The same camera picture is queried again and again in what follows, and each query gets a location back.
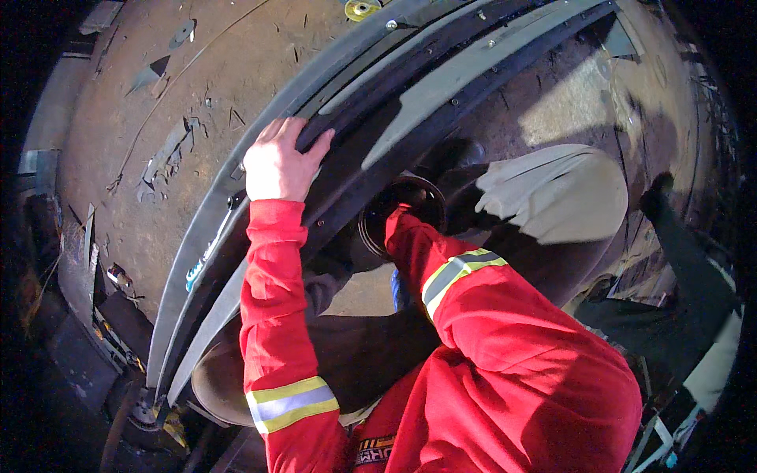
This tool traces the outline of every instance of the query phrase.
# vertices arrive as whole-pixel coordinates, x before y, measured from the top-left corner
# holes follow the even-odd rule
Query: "dark background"
[[[44,388],[36,373],[46,361],[34,353],[17,325],[18,246],[6,229],[13,228],[13,175],[36,100],[66,38],[96,2],[3,2],[2,14],[2,437],[0,468],[5,471],[79,469],[76,439],[64,439],[49,427],[43,406]],[[757,191],[755,191],[755,115],[757,114],[757,15],[755,2],[676,0],[672,2],[693,25],[731,93],[741,126],[741,162],[746,180],[740,199],[739,283],[748,300],[742,349],[720,415],[710,423],[707,440],[689,471],[755,471],[755,295],[757,294]]]

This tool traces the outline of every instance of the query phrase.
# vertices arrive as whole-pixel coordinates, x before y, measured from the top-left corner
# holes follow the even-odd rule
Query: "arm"
[[[244,390],[266,442],[270,471],[331,471],[347,442],[339,406],[317,375],[305,327],[300,247],[302,201],[329,149],[327,132],[308,154],[294,150],[304,120],[275,120],[245,155],[249,267],[241,290]]]
[[[492,435],[508,438],[533,471],[618,471],[641,416],[639,388],[622,356],[505,260],[439,235],[406,211],[389,218],[387,249],[442,343],[473,364],[473,380],[485,380],[463,387]],[[455,356],[435,362],[445,360],[454,370]]]

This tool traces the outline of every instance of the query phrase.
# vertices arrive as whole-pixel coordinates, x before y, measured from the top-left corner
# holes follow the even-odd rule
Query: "hand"
[[[247,174],[247,196],[251,201],[281,199],[305,202],[310,183],[323,157],[331,148],[334,129],[318,137],[307,153],[294,149],[307,120],[277,118],[266,126],[247,150],[242,169]]]

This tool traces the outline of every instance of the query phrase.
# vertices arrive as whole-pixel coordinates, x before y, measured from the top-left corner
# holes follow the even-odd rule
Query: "red sleeve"
[[[239,342],[245,395],[266,441],[270,471],[331,471],[347,443],[305,327],[303,209],[291,201],[250,204]]]
[[[515,459],[529,471],[618,471],[641,417],[638,384],[620,353],[498,255],[444,237],[405,212],[388,220],[388,252],[449,353],[472,364],[461,368],[455,356],[437,353],[427,362],[416,385],[423,394],[408,405],[426,406],[431,430],[423,455],[441,460],[464,451],[499,465]],[[451,379],[455,387],[446,388]],[[443,391],[450,399],[465,393],[454,401],[458,410],[435,411]]]

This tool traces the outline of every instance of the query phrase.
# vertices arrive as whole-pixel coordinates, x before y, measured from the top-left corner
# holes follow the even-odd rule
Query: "fingers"
[[[316,142],[313,143],[313,146],[310,147],[310,151],[306,153],[307,157],[320,163],[323,157],[326,156],[326,153],[329,152],[329,149],[331,149],[331,140],[335,134],[336,131],[333,128],[323,132]]]
[[[300,132],[305,127],[306,123],[307,120],[304,118],[289,117],[284,121],[276,138],[278,138],[282,144],[294,148],[294,143],[297,141],[297,137],[300,135]]]
[[[275,118],[271,123],[263,128],[263,131],[260,132],[260,134],[257,136],[257,140],[255,140],[255,142],[269,142],[274,139],[279,133],[279,130],[284,125],[284,122],[284,118]]]

